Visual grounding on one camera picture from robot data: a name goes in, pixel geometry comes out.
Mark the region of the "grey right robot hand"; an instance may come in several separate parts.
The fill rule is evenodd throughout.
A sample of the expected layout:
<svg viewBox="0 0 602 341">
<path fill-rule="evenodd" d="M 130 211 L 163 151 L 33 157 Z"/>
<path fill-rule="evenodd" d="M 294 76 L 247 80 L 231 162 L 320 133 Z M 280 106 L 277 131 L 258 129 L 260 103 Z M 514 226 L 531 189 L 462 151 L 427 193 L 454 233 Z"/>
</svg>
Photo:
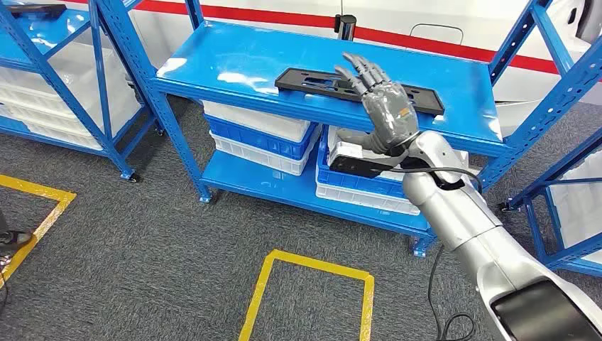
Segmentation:
<svg viewBox="0 0 602 341">
<path fill-rule="evenodd" d="M 392 81 L 379 65 L 365 57 L 348 52 L 342 55 L 357 74 L 339 65 L 335 71 L 360 96 L 363 108 L 373 123 L 373 131 L 359 136 L 343 129 L 337 135 L 342 141 L 377 154 L 403 155 L 420 133 L 415 108 L 404 87 Z"/>
</svg>

